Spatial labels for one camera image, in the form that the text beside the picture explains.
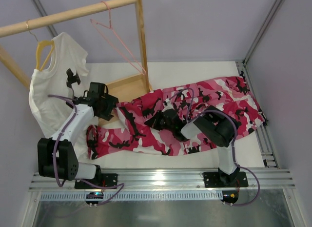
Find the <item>pink camouflage trousers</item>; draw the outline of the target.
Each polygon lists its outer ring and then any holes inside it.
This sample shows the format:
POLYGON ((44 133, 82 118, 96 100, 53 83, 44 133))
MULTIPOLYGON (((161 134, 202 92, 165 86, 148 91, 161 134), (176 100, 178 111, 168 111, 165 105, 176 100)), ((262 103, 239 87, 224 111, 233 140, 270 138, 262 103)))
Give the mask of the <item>pink camouflage trousers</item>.
POLYGON ((189 121, 207 109, 220 110, 235 120, 238 138, 250 135, 265 122, 244 78, 219 77, 157 89, 118 103, 115 112, 122 128, 90 126, 88 156, 94 160, 121 150, 178 156, 214 149, 215 143, 201 132, 190 139, 181 134, 189 121))

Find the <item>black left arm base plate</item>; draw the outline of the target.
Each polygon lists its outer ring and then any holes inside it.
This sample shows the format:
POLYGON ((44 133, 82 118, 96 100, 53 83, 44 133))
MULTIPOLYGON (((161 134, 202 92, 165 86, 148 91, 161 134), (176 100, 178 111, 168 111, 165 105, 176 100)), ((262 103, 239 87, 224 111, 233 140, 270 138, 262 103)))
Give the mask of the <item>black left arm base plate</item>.
POLYGON ((118 174, 117 173, 102 173, 100 175, 97 175, 93 179, 85 179, 86 182, 83 182, 82 180, 75 181, 75 189, 93 189, 100 187, 106 187, 110 189, 116 189, 117 188, 117 182, 118 182, 118 174))

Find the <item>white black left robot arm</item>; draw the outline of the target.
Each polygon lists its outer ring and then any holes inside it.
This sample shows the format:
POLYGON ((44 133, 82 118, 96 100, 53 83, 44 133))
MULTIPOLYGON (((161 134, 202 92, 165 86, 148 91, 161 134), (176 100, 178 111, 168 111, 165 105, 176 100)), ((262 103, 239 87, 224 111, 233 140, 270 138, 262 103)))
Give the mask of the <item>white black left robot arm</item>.
POLYGON ((112 111, 118 98, 109 94, 106 84, 91 82, 89 90, 83 96, 71 99, 56 96, 66 101, 73 110, 60 129, 49 138, 41 138, 38 142, 38 166, 42 177, 54 178, 59 187, 65 181, 81 181, 85 184, 101 188, 102 172, 100 166, 80 163, 74 145, 84 127, 94 117, 111 120, 112 111))

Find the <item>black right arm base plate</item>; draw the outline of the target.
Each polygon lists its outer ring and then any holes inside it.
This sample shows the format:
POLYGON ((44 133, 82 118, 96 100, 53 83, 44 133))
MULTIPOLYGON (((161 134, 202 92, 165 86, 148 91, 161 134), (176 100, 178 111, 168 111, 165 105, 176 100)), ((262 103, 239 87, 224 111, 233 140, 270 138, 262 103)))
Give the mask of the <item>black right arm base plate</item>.
POLYGON ((203 172, 202 175, 206 188, 235 188, 249 186, 245 172, 239 172, 232 182, 223 182, 218 172, 203 172))

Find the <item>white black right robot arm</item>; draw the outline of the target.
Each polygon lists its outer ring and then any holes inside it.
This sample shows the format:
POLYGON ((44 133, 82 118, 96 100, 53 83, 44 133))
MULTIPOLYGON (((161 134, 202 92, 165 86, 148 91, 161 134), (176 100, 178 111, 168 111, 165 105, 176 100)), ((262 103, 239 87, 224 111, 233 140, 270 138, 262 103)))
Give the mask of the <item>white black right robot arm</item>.
POLYGON ((178 114, 171 107, 158 111, 145 124, 156 130, 166 129, 174 138, 185 142, 200 133, 217 146, 219 157, 218 174, 224 186, 238 185, 240 166, 235 156, 235 141, 238 125, 235 119, 209 106, 205 111, 187 123, 182 122, 178 114))

